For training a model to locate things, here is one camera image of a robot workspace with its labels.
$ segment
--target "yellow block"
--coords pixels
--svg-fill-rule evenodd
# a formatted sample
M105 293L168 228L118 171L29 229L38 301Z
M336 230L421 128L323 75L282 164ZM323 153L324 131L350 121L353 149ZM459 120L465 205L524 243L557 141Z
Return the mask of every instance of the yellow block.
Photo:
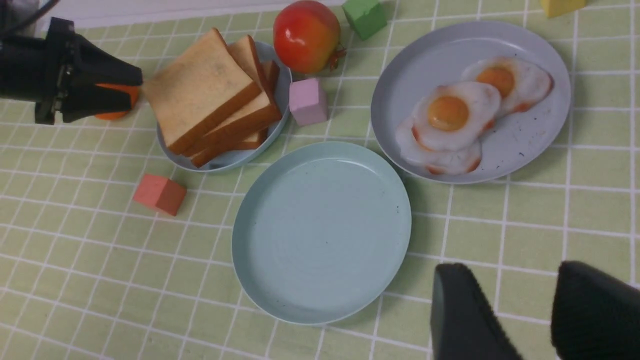
M587 0L540 0L547 17L574 12L587 5Z

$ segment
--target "toast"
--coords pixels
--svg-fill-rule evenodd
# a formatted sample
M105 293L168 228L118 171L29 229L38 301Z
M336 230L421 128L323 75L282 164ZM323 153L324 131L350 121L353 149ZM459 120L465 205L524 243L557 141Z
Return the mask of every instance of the toast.
M263 91L211 29L142 85L167 148L182 154Z
M262 70L264 71L264 75L267 78L267 84L269 84L268 90L272 94L275 94L276 85L278 83L278 76L280 75L280 67L273 60L265 61L260 64L262 65ZM232 150L255 150L260 145L262 145L265 140L267 140L268 136L269 128L265 127L264 129L251 134L248 138L237 143Z
M266 91L268 84L253 39L248 35L241 38L229 46L229 53L240 67L260 84L262 93L225 119L222 124L204 134L194 146L183 153L191 158L192 164L196 167L201 167L223 152L233 149L252 133L268 127L282 117L273 95Z

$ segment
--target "egg white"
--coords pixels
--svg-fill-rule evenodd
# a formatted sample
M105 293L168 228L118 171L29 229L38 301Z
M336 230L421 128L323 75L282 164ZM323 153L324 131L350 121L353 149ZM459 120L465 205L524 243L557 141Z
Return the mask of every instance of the egg white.
M553 89L551 75L539 66L528 61L503 56L481 60L470 65L462 73L461 80L476 81L482 71L497 65L507 66L511 69L515 80L513 91L502 100L500 110L496 115L497 118L516 112L521 104L533 107L544 100Z
M468 108L465 125L455 131L433 127L428 121L429 105L437 98L448 95L460 98ZM412 113L416 140L432 151L458 151L471 146L484 130L491 126L500 109L500 92L491 85L473 81L439 86L421 99Z
M404 119L396 128L396 142L400 157L407 163L426 168L434 174L461 175L476 169L482 159L479 140L458 151L427 151L415 141L412 128L413 119Z

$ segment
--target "foam cube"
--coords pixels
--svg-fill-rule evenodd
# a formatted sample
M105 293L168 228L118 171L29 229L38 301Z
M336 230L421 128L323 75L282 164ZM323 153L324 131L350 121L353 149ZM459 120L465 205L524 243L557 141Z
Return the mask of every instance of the foam cube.
M586 0L540 0L547 17L556 17L587 6Z
M361 40L367 40L387 25L385 10L378 0L347 0L342 11Z
M289 109L299 126L317 124L329 119L326 92L317 78L291 83L289 87Z
M171 179L145 174L133 194L133 200L151 210L175 216L186 194L187 189Z

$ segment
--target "orange block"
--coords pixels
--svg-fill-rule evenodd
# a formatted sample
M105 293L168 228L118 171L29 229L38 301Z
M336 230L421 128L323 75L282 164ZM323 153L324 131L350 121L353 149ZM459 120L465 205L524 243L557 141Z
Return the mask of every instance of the orange block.
M187 189L171 179L145 174L133 194L133 200L152 210L175 216L186 194Z

